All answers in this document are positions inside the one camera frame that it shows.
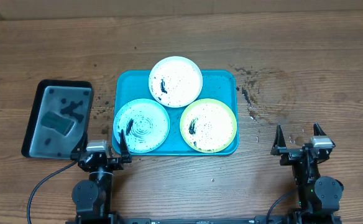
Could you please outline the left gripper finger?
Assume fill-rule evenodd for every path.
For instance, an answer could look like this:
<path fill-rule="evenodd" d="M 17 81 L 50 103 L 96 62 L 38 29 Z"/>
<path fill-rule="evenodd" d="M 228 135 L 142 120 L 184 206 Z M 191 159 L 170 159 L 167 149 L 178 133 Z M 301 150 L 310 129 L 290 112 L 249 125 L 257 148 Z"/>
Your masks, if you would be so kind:
<path fill-rule="evenodd" d="M 120 149 L 120 153 L 121 153 L 121 158 L 130 159 L 131 154 L 130 154 L 128 146 L 126 144 L 126 137 L 125 137 L 125 133 L 124 133 L 123 129 L 121 130 L 121 133 L 119 134 L 119 136 L 120 136 L 119 149 Z"/>
<path fill-rule="evenodd" d="M 79 153 L 86 149 L 86 145 L 88 143 L 88 133 L 84 132 L 81 139 L 76 144 L 75 148 L 72 150 L 72 153 Z"/>

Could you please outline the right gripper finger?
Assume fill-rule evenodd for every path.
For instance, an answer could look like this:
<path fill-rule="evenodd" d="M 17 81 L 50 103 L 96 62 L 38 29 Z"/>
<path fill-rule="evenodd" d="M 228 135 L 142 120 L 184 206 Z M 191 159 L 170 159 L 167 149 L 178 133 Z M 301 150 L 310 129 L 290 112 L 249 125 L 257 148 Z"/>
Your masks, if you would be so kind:
<path fill-rule="evenodd" d="M 281 124 L 277 125 L 275 139 L 273 142 L 272 150 L 286 149 L 286 142 L 283 135 Z"/>
<path fill-rule="evenodd" d="M 313 134 L 315 136 L 325 136 L 325 132 L 321 129 L 320 125 L 318 123 L 315 123 L 313 125 Z"/>

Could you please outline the dark green sponge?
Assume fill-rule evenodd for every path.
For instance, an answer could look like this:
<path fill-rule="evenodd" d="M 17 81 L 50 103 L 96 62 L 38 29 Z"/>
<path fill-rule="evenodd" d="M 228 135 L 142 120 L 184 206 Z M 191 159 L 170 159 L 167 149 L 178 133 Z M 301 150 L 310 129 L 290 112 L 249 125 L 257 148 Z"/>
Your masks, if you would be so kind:
<path fill-rule="evenodd" d="M 74 121 L 64 118 L 54 112 L 47 112 L 41 119 L 41 125 L 53 129 L 56 132 L 66 136 L 74 125 Z"/>

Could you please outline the light blue round plate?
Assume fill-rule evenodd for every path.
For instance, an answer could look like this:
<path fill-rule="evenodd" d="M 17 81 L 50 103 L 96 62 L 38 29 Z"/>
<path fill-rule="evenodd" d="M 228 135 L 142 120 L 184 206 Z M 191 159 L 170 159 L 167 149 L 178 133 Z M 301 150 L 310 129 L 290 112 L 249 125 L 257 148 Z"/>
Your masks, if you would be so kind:
<path fill-rule="evenodd" d="M 116 113 L 113 135 L 119 144 L 123 136 L 133 153 L 147 153 L 159 148 L 170 132 L 170 118 L 165 108 L 154 100 L 136 99 Z"/>

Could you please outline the white round plate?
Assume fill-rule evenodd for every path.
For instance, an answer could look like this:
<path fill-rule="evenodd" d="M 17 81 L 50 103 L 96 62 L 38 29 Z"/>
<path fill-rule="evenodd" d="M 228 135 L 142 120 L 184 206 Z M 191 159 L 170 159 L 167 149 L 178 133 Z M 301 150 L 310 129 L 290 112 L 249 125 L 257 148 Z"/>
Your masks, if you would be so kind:
<path fill-rule="evenodd" d="M 197 99 L 203 88 L 203 75 L 192 60 L 171 56 L 161 59 L 149 74 L 149 90 L 160 104 L 180 108 Z"/>

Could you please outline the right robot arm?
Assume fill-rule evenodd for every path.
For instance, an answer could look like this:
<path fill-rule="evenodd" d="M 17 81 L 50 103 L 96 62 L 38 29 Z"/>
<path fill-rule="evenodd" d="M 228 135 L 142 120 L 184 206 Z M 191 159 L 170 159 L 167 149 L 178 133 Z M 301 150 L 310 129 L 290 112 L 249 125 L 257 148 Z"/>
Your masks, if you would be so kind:
<path fill-rule="evenodd" d="M 335 143 L 325 134 L 318 123 L 313 125 L 313 136 L 299 149 L 287 148 L 281 125 L 277 126 L 270 154 L 280 156 L 280 165 L 291 166 L 296 188 L 285 193 L 269 208 L 266 223 L 341 223 L 334 215 L 339 210 L 343 184 L 319 173 L 318 165 L 329 159 Z M 283 199 L 298 194 L 299 208 L 291 209 L 276 220 L 270 215 Z"/>

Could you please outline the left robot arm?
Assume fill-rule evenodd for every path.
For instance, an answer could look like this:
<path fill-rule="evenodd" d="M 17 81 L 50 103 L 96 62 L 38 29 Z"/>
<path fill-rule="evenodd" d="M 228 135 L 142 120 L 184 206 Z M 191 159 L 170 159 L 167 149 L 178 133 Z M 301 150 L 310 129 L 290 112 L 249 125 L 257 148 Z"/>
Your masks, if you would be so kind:
<path fill-rule="evenodd" d="M 122 130 L 119 137 L 119 157 L 111 155 L 105 140 L 85 142 L 78 156 L 78 167 L 89 173 L 89 177 L 78 182 L 71 194 L 76 205 L 75 223 L 124 223 L 121 216 L 111 210 L 113 172 L 123 170 L 124 164 L 132 162 L 125 131 Z"/>

